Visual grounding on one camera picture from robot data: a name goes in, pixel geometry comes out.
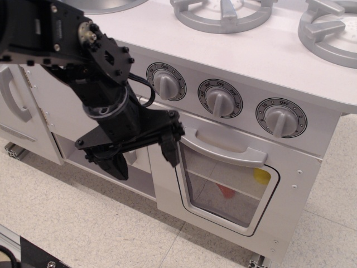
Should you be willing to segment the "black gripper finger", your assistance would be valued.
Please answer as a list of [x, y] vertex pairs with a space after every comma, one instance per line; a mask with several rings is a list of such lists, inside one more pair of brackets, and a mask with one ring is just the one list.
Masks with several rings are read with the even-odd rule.
[[90, 154], [86, 153], [85, 158], [89, 162], [98, 165], [103, 171], [115, 177], [117, 180], [128, 180], [128, 165], [122, 154]]
[[168, 161], [173, 168], [176, 167], [180, 163], [177, 141], [171, 136], [164, 137], [160, 143], [160, 147], [166, 161]]

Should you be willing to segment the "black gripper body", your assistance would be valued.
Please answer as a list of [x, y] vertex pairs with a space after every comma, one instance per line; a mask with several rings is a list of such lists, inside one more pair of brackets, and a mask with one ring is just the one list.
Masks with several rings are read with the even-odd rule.
[[79, 150], [98, 149], [105, 153], [113, 148], [123, 154], [156, 143], [160, 145], [168, 136], [178, 145], [185, 134], [178, 111], [148, 109], [135, 97], [108, 107], [85, 106], [84, 111], [99, 126], [76, 141]]

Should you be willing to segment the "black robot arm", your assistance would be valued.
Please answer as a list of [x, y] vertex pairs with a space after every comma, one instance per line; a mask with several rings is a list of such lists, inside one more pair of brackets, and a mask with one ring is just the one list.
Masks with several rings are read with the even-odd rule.
[[76, 141], [89, 162], [118, 180], [128, 179], [124, 153], [152, 144], [179, 164], [178, 141], [185, 131], [176, 111], [151, 110], [155, 97], [141, 104], [130, 80], [134, 59], [101, 32], [83, 11], [60, 1], [1, 2], [1, 62], [41, 65], [68, 85], [98, 127]]

